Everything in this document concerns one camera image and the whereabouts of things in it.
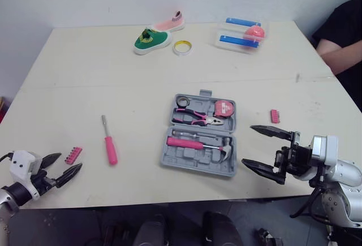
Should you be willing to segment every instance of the white wall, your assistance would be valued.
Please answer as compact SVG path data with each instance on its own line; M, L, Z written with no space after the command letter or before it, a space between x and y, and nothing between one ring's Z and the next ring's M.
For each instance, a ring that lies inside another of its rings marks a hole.
M149 24L180 8L188 22L295 20L310 36L346 0L0 0L0 96L12 99L53 27Z

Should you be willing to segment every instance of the robotic arm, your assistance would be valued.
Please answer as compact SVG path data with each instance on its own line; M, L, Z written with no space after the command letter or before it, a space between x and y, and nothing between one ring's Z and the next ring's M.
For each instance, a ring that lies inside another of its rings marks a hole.
M338 138L314 136L308 147L299 146L300 133L287 132L272 126L251 126L269 137L290 141L275 154L274 167L250 159L242 162L255 173L284 184L286 173L302 181L309 181L314 188L306 204L292 218L308 208L313 219L326 225L362 229L362 171L354 162L337 157ZM312 205L322 195L322 206L327 218L312 213Z
M19 211L20 206L31 199L38 200L53 187L62 187L81 169L80 163L70 167L56 179L48 178L45 169L60 155L55 153L41 158L37 154L19 150L0 158L0 161L5 158L11 159L10 173L15 182L0 189L0 246L7 245L8 220Z

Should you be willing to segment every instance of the hammer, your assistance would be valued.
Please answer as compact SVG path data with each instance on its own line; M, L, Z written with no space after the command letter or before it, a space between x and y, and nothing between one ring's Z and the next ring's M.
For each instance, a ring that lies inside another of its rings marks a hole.
M168 137L167 138L167 145L168 146L175 146L175 147L184 147L184 148L192 148L196 150L202 150L204 148L211 148L211 149L217 149L225 153L224 158L221 160L221 162L227 160L231 154L232 146L230 144L231 140L229 137L225 137L223 139L224 146L210 146L205 145L203 143L200 143L195 140L181 140L181 139L175 139L174 137Z

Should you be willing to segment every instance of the white robot part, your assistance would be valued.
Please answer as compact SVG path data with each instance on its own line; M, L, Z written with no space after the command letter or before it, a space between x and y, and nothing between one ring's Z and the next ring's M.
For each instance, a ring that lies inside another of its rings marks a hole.
M38 173L42 158L24 150L14 151L10 165L10 174L15 182L22 184L32 195L33 200L40 198L30 177Z
M331 222L339 226L362 228L362 171L354 162L338 159L336 136L314 136L312 161L323 163L327 190L322 194L322 206ZM312 166L300 180L309 180L317 174Z

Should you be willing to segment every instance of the table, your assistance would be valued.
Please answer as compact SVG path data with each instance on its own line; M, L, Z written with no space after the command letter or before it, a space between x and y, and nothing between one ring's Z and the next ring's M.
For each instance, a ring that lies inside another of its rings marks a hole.
M47 155L84 148L83 168L72 181L52 189L26 208L74 208L157 202L282 197L310 194L307 182L288 176L286 185L262 178L242 158L274 162L288 145L249 129L270 124L313 135L339 136L339 158L361 166L362 116L348 94L293 21L270 23L269 37L256 55L213 46L215 24L188 24L174 41L190 40L194 50L176 56L168 46L145 56L132 52L141 26L59 28L51 33L0 125L0 153L24 149ZM238 171L234 178L160 165L175 94L200 89L237 105ZM109 166L101 115L119 151ZM68 165L58 160L49 177ZM3 185L12 183L8 163L0 164Z

